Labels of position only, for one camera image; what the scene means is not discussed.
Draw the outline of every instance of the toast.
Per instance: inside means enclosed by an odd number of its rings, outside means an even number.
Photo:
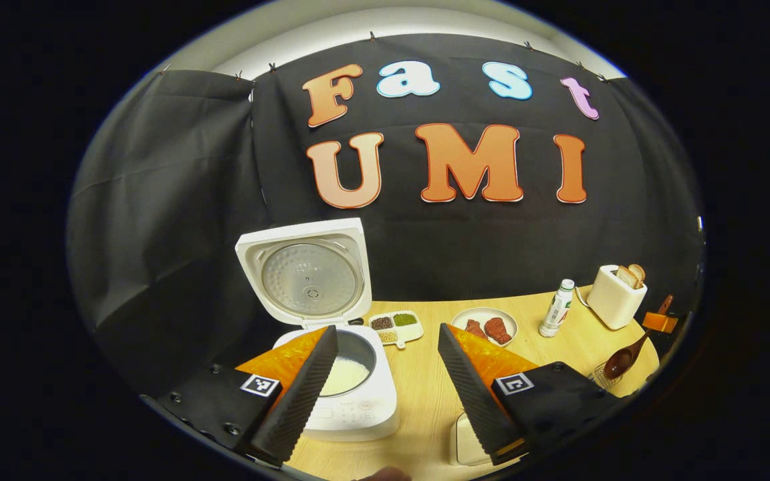
[[[644,281],[647,280],[647,271],[644,271],[644,268],[637,264],[629,265],[629,271],[638,278],[638,282],[635,284],[634,289],[641,289],[641,287],[644,286]]]
[[[629,286],[632,289],[638,288],[638,283],[640,282],[638,276],[636,276],[634,272],[629,271],[626,267],[623,267],[622,265],[618,266],[617,277],[620,278],[626,286]]]

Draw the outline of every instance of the letter m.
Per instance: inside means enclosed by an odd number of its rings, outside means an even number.
[[[477,148],[465,144],[452,125],[428,123],[415,130],[415,135],[427,144],[430,173],[428,186],[421,192],[427,202],[449,202],[456,198],[447,173],[459,185],[469,200],[477,195],[483,174],[489,179],[483,188],[483,198],[493,202],[515,202],[525,193],[519,187],[516,173],[516,140],[519,131],[507,125],[490,125],[483,130]]]

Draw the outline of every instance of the plastic bottle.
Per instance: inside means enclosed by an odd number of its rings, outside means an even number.
[[[566,313],[569,313],[569,306],[572,304],[572,289],[575,283],[571,279],[560,281],[560,287],[554,293],[551,305],[548,307],[545,320],[540,325],[540,334],[544,337],[553,337],[560,329],[563,320],[566,319]]]

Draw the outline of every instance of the pink letter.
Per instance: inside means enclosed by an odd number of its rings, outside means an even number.
[[[582,114],[593,120],[599,118],[599,110],[590,107],[590,104],[587,102],[587,97],[590,96],[590,92],[587,92],[586,88],[578,85],[578,81],[571,77],[560,80],[560,83],[569,88],[569,93],[572,94],[575,105],[578,106],[578,109],[581,110]]]

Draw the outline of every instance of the wooden table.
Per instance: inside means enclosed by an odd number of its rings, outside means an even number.
[[[580,287],[584,298],[591,287]],[[538,293],[482,301],[374,301],[364,317],[366,325],[377,314],[402,310],[415,311],[424,325],[424,336],[407,342],[405,350],[385,346],[397,389],[400,429],[388,438],[369,442],[327,442],[302,436],[287,465],[333,481],[363,478],[383,466],[403,469],[415,481],[444,481],[477,478],[516,462],[500,466],[447,463],[450,430],[464,410],[439,357],[439,326],[450,323],[456,314],[471,307],[500,309],[519,324],[519,332],[507,349],[538,365],[564,361],[584,375],[618,348],[632,344],[644,334],[636,322],[611,331],[575,296],[558,334],[543,337],[538,329],[553,296],[554,293]],[[638,361],[610,392],[629,395],[644,385],[647,375],[655,372],[658,365],[657,353],[648,340]]]

